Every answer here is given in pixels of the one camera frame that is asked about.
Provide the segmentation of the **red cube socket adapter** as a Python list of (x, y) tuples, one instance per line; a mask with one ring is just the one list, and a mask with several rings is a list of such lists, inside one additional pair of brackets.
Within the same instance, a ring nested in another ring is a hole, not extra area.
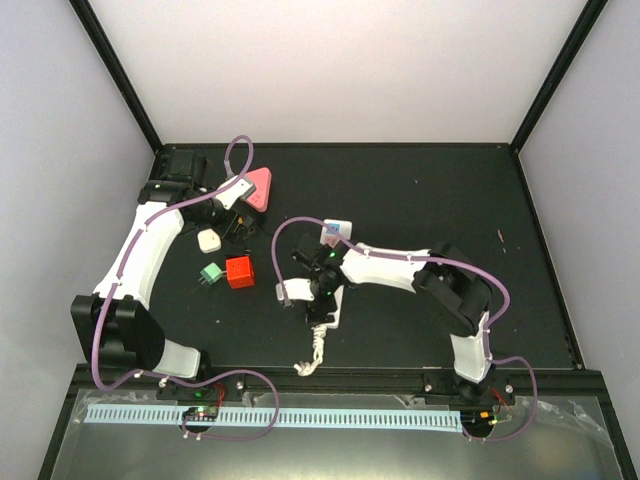
[(234, 289), (243, 289), (255, 285), (255, 272), (249, 256), (228, 258), (225, 261), (226, 279)]

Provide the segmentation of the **green white plug adapter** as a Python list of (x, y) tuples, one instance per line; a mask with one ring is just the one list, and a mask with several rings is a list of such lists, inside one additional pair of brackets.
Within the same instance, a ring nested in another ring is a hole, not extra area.
[(226, 275), (217, 263), (211, 262), (200, 270), (199, 282), (202, 285), (213, 285)]

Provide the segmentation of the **pink triangular power strip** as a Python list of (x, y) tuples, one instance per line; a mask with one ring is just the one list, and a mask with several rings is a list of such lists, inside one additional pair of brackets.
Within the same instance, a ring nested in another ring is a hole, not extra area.
[(267, 167), (262, 167), (249, 171), (244, 178), (250, 180), (255, 187), (255, 190), (244, 201), (259, 213), (265, 213), (268, 208), (272, 184), (271, 170)]

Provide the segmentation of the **white long power strip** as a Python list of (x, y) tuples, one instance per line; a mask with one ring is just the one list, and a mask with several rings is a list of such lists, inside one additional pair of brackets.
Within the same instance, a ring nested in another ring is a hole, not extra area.
[[(330, 245), (331, 247), (335, 247), (339, 242), (337, 233), (347, 238), (348, 240), (351, 239), (351, 234), (353, 230), (353, 223), (351, 221), (325, 219), (324, 223), (326, 223), (328, 227), (323, 227), (321, 230), (320, 243), (322, 245)], [(327, 329), (333, 329), (333, 330), (339, 327), (343, 293), (344, 293), (343, 286), (340, 286), (334, 292), (334, 300), (336, 303), (336, 308), (333, 312), (329, 312), (326, 315), (325, 321), (321, 323), (321, 326), (324, 326)]]

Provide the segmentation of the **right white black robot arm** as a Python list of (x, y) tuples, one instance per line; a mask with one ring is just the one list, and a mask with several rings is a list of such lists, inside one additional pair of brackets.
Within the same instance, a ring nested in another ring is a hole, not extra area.
[(417, 295), (426, 306), (428, 319), (451, 340), (454, 373), (445, 395), (455, 395), (465, 405), (478, 405), (490, 392), (492, 291), (479, 274), (462, 266), (466, 258), (452, 245), (441, 242), (434, 249), (412, 253), (364, 243), (353, 248), (343, 241), (322, 244), (306, 235), (292, 258), (309, 277), (279, 284), (279, 300), (306, 304), (305, 321), (313, 336), (312, 359), (294, 365), (299, 376), (313, 374), (323, 363), (326, 332), (339, 322), (344, 290), (375, 284)]

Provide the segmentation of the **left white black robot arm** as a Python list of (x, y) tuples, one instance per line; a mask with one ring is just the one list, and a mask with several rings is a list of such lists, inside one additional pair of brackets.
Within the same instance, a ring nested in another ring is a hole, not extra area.
[(205, 156), (171, 150), (163, 168), (141, 188), (134, 222), (116, 260), (89, 295), (74, 298), (70, 313), (95, 386), (112, 391), (131, 378), (179, 384), (193, 399), (207, 397), (215, 376), (205, 351), (170, 340), (150, 313), (157, 276), (186, 223), (215, 225), (256, 191), (248, 178), (254, 155), (235, 172), (223, 157), (224, 181), (207, 185)]

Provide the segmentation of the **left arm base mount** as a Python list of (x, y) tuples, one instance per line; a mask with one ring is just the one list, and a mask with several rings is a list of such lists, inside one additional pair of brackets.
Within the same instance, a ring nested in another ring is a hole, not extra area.
[(164, 386), (158, 386), (157, 399), (196, 405), (235, 401), (241, 397), (246, 380), (246, 373), (234, 373), (198, 388), (186, 387), (168, 380)]

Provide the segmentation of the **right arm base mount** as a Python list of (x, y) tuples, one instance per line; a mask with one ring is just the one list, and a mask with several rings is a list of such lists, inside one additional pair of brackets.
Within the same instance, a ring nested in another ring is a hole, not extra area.
[(427, 398), (443, 400), (456, 406), (493, 406), (504, 401), (515, 403), (514, 393), (509, 393), (509, 378), (491, 370), (484, 380), (474, 383), (463, 379), (452, 369), (429, 370), (422, 375), (423, 391)]

